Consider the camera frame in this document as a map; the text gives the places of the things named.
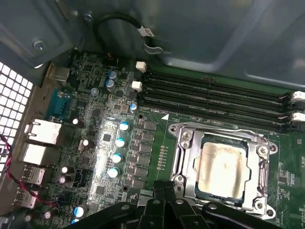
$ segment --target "screw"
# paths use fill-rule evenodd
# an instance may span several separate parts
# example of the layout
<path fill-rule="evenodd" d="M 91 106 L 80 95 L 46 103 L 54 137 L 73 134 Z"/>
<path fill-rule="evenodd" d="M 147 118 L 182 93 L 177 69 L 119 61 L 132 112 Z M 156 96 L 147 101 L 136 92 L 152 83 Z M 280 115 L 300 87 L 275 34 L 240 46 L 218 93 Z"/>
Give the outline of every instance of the screw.
<path fill-rule="evenodd" d="M 160 201 L 157 200 L 157 199 L 155 199 L 155 200 L 153 201 L 153 204 L 160 204 Z"/>
<path fill-rule="evenodd" d="M 184 201 L 182 199 L 176 200 L 176 204 L 183 204 L 183 203 L 184 203 Z"/>
<path fill-rule="evenodd" d="M 186 141 L 190 140 L 192 137 L 191 133 L 188 132 L 188 131 L 185 131 L 183 134 L 182 134 L 182 138 Z"/>
<path fill-rule="evenodd" d="M 265 155 L 268 153 L 268 148 L 265 146 L 260 146 L 260 147 L 258 147 L 257 151 L 259 154 Z"/>
<path fill-rule="evenodd" d="M 121 209 L 122 210 L 127 210 L 127 209 L 129 209 L 129 205 L 124 205 L 124 206 L 121 207 Z"/>
<path fill-rule="evenodd" d="M 262 203 L 258 203 L 257 207 L 258 207 L 258 209 L 262 209 L 263 208 L 263 204 Z"/>
<path fill-rule="evenodd" d="M 33 43 L 33 47 L 37 51 L 43 51 L 46 48 L 46 43 L 43 40 L 38 40 Z"/>
<path fill-rule="evenodd" d="M 82 16 L 86 22 L 91 22 L 93 20 L 90 13 L 86 13 Z"/>
<path fill-rule="evenodd" d="M 212 209 L 212 210 L 216 210 L 217 209 L 217 206 L 215 204 L 210 204 L 209 205 L 209 208 Z"/>

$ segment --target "capacitor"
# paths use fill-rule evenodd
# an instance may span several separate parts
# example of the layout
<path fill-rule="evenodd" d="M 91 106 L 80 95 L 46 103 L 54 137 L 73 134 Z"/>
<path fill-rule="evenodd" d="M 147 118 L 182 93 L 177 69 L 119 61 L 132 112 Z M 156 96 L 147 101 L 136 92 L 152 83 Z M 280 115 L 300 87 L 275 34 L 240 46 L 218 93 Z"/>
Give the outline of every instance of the capacitor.
<path fill-rule="evenodd" d="M 67 184 L 69 182 L 72 182 L 72 176 L 71 175 L 60 176 L 58 181 L 60 184 Z"/>
<path fill-rule="evenodd" d="M 126 146 L 126 141 L 124 140 L 124 138 L 119 137 L 118 139 L 115 140 L 115 145 L 116 145 L 118 148 L 123 148 L 123 147 Z"/>
<path fill-rule="evenodd" d="M 112 161 L 114 162 L 114 163 L 120 163 L 120 162 L 122 162 L 123 161 L 123 156 L 121 155 L 121 154 L 113 154 L 112 155 Z"/>
<path fill-rule="evenodd" d="M 88 140 L 88 139 L 84 139 L 82 144 L 85 146 L 85 147 L 94 147 L 95 146 L 95 142 L 92 141 L 92 140 Z"/>
<path fill-rule="evenodd" d="M 59 209 L 58 208 L 52 208 L 51 210 L 44 213 L 44 218 L 45 219 L 51 219 L 54 216 L 57 216 L 58 214 L 59 214 Z"/>
<path fill-rule="evenodd" d="M 107 173 L 110 178 L 116 178 L 120 174 L 120 170 L 118 168 L 110 168 Z"/>
<path fill-rule="evenodd" d="M 61 168 L 61 172 L 62 173 L 74 173 L 74 171 L 75 171 L 75 168 L 74 167 L 72 167 L 72 166 L 64 166 L 64 167 L 62 167 Z"/>
<path fill-rule="evenodd" d="M 87 212 L 87 207 L 84 204 L 79 205 L 74 209 L 75 217 L 79 218 L 82 217 Z"/>
<path fill-rule="evenodd" d="M 27 211 L 26 215 L 24 217 L 24 220 L 26 222 L 31 222 L 31 221 L 36 220 L 38 218 L 40 218 L 40 212 L 38 212 L 38 211 Z"/>
<path fill-rule="evenodd" d="M 114 81 L 109 79 L 106 81 L 106 87 L 107 87 L 107 90 L 108 91 L 113 91 L 115 89 L 115 84 L 114 84 Z"/>
<path fill-rule="evenodd" d="M 91 91 L 90 91 L 90 94 L 92 96 L 95 96 L 99 93 L 99 89 L 97 89 L 96 87 L 92 88 Z"/>
<path fill-rule="evenodd" d="M 138 110 L 137 104 L 130 104 L 129 105 L 129 110 L 131 113 L 135 113 Z"/>
<path fill-rule="evenodd" d="M 126 122 L 126 121 L 121 122 L 121 124 L 120 124 L 120 130 L 122 130 L 122 131 L 127 131 L 127 130 L 129 130 L 129 124 L 128 124 L 128 122 Z"/>
<path fill-rule="evenodd" d="M 74 219 L 71 221 L 71 224 L 77 223 L 78 221 L 80 221 L 79 219 Z"/>
<path fill-rule="evenodd" d="M 85 127 L 85 123 L 80 120 L 79 118 L 74 118 L 72 121 L 73 125 L 75 125 L 78 128 L 84 128 Z"/>
<path fill-rule="evenodd" d="M 118 80 L 118 75 L 115 71 L 109 71 L 108 72 L 108 78 L 115 82 L 115 81 Z"/>

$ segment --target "black capacitor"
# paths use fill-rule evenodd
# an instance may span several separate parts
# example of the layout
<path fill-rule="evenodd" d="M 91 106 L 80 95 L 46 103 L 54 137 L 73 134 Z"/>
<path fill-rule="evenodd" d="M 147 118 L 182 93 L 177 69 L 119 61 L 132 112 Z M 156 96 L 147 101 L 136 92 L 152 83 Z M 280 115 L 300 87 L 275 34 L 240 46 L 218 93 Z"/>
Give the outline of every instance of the black capacitor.
<path fill-rule="evenodd" d="M 40 212 L 39 211 L 29 210 L 29 211 L 26 212 L 24 220 L 26 222 L 31 222 L 31 221 L 39 219 L 39 218 L 40 218 Z"/>
<path fill-rule="evenodd" d="M 92 148 L 95 146 L 95 142 L 92 140 L 89 140 L 89 139 L 84 139 L 82 144 L 84 147 L 89 147 L 89 148 Z"/>
<path fill-rule="evenodd" d="M 72 182 L 72 176 L 71 175 L 61 175 L 58 179 L 60 184 L 67 184 L 69 182 Z"/>
<path fill-rule="evenodd" d="M 58 208 L 52 208 L 49 211 L 44 213 L 44 218 L 45 219 L 51 219 L 54 216 L 57 216 L 59 214 L 59 209 Z"/>
<path fill-rule="evenodd" d="M 72 167 L 72 166 L 64 166 L 64 167 L 61 168 L 61 172 L 62 172 L 63 174 L 74 173 L 74 171 L 75 171 L 75 168 Z"/>
<path fill-rule="evenodd" d="M 85 127 L 85 123 L 80 120 L 79 118 L 74 118 L 72 121 L 72 124 L 78 128 L 84 128 Z"/>

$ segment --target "black cable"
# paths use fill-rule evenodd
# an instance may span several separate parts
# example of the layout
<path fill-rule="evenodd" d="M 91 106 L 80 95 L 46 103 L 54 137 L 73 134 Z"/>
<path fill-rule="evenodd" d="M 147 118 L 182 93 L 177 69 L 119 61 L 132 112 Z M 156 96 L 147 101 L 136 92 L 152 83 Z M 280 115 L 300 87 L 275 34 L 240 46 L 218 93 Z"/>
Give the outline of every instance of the black cable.
<path fill-rule="evenodd" d="M 119 19 L 119 20 L 128 22 L 131 25 L 133 25 L 136 29 L 139 29 L 142 27 L 141 23 L 139 23 L 135 18 L 133 18 L 127 14 L 119 13 L 119 12 L 108 13 L 108 14 L 102 16 L 101 18 L 94 20 L 93 26 L 92 26 L 93 34 L 95 36 L 96 41 L 100 44 L 101 48 L 106 52 L 108 52 L 107 46 L 106 46 L 106 43 L 103 40 L 102 36 L 99 33 L 99 27 L 102 23 L 109 21 L 109 20 L 113 20 L 113 19 Z"/>

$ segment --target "cable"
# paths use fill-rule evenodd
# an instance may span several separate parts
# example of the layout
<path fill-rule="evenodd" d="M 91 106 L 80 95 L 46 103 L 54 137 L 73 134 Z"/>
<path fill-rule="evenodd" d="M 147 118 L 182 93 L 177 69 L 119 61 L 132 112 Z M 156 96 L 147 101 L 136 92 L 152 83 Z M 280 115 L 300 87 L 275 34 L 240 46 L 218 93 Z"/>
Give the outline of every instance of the cable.
<path fill-rule="evenodd" d="M 95 20 L 92 26 L 93 34 L 95 36 L 96 41 L 100 44 L 101 48 L 106 52 L 108 52 L 107 46 L 99 33 L 99 27 L 102 23 L 112 19 L 119 19 L 126 21 L 131 25 L 133 25 L 136 29 L 140 29 L 142 27 L 141 23 L 139 23 L 135 18 L 123 13 L 108 13 L 102 16 L 101 18 L 99 18 L 98 20 Z"/>
<path fill-rule="evenodd" d="M 8 143 L 7 139 L 2 134 L 0 134 L 0 139 L 1 139 L 2 142 L 4 142 L 5 147 L 8 151 L 8 159 L 5 163 L 5 168 L 4 168 L 3 172 L 5 172 L 6 175 L 8 176 L 8 178 L 12 179 L 16 184 L 20 185 L 31 196 L 35 197 L 38 202 L 43 203 L 43 204 L 47 204 L 47 205 L 51 205 L 52 207 L 55 207 L 56 206 L 55 202 L 42 200 L 36 193 L 29 190 L 29 188 L 21 180 L 18 180 L 13 176 L 13 174 L 10 172 L 10 166 L 11 166 L 11 162 L 12 162 L 12 159 L 13 159 L 11 145 Z"/>

